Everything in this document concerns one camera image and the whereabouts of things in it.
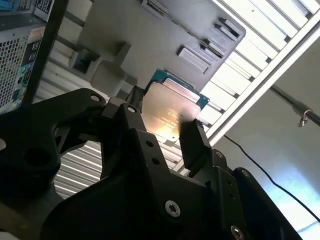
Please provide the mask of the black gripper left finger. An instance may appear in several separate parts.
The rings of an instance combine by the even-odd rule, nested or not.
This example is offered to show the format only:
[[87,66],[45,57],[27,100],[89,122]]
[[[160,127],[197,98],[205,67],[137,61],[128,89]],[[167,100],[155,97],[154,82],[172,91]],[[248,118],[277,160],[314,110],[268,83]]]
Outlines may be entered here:
[[156,137],[128,103],[106,102],[93,90],[77,89],[2,114],[0,195],[43,196],[61,167],[61,157],[93,137],[102,147],[105,176],[74,199],[200,199],[208,188],[169,170]]

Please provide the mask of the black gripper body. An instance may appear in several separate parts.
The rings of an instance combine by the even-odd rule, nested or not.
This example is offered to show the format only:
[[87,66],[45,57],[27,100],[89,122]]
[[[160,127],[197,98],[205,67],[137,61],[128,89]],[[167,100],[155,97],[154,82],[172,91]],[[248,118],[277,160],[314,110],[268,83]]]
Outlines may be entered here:
[[171,174],[155,187],[122,174],[63,200],[45,220],[43,240],[223,240],[203,184]]

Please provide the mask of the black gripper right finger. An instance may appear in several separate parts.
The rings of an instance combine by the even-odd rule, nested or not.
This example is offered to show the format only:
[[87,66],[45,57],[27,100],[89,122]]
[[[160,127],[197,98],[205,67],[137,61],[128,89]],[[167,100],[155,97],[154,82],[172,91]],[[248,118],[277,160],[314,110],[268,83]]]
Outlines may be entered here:
[[199,120],[181,124],[179,141],[188,176],[207,188],[205,212],[213,239],[301,239],[247,169],[228,167],[226,157],[210,146]]

